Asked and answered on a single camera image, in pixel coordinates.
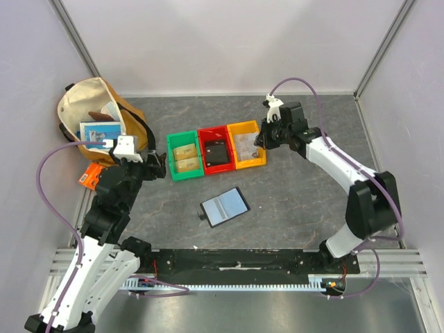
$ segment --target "book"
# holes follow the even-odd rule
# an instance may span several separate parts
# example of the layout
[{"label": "book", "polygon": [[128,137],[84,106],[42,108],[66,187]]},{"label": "book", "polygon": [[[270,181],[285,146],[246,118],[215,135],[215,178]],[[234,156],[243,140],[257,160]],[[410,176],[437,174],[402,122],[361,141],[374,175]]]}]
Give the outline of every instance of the book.
[{"label": "book", "polygon": [[[117,139],[121,134],[119,121],[91,121],[80,123],[80,138],[82,141],[103,142],[104,139]],[[109,150],[104,146],[87,144],[86,148]]]}]

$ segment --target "orange bin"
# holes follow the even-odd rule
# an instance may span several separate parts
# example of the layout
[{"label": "orange bin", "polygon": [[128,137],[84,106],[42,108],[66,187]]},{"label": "orange bin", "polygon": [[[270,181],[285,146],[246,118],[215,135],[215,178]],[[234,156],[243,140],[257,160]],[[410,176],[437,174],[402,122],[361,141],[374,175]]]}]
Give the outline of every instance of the orange bin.
[{"label": "orange bin", "polygon": [[234,144],[234,135],[246,134],[246,133],[257,133],[259,134],[259,126],[255,120],[245,121],[243,123],[229,123],[227,125],[228,135],[230,136],[230,141],[233,149],[234,163],[237,169],[245,169],[251,167],[259,167],[266,164],[266,154],[263,148],[259,148],[259,157],[253,158],[251,160],[239,161],[236,152],[236,145]]}]

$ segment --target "white wall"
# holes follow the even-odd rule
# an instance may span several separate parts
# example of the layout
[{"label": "white wall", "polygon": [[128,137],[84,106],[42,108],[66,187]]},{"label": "white wall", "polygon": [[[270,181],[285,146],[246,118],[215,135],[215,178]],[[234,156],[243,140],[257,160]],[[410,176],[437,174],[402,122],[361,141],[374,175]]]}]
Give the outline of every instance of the white wall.
[{"label": "white wall", "polygon": [[[64,86],[89,74],[47,0],[3,2],[0,27],[0,331],[15,333],[37,313],[55,249],[68,242],[37,195],[35,169],[65,143],[56,121]],[[49,199],[70,219],[84,167],[72,148],[44,170]]]},{"label": "white wall", "polygon": [[362,97],[384,169],[398,180],[409,244],[444,309],[444,21],[441,0],[413,8]]},{"label": "white wall", "polygon": [[[353,92],[402,0],[64,0],[122,94]],[[289,84],[283,92],[308,92]]]}]

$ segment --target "beige bag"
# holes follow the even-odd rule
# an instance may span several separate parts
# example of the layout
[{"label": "beige bag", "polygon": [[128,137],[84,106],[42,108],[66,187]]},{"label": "beige bag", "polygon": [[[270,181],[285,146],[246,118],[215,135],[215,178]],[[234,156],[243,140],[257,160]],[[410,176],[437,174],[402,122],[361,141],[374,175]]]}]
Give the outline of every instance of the beige bag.
[{"label": "beige bag", "polygon": [[[65,89],[67,92],[57,106],[57,114],[61,121],[59,128],[69,141],[80,141],[76,135],[80,122],[93,120],[88,112],[100,112],[103,106],[112,102],[121,122],[122,134],[139,138],[138,151],[147,146],[149,150],[155,150],[154,134],[146,124],[144,113],[121,98],[108,82],[102,78],[88,78]],[[88,160],[106,166],[114,164],[107,151],[84,146],[79,149]]]}]

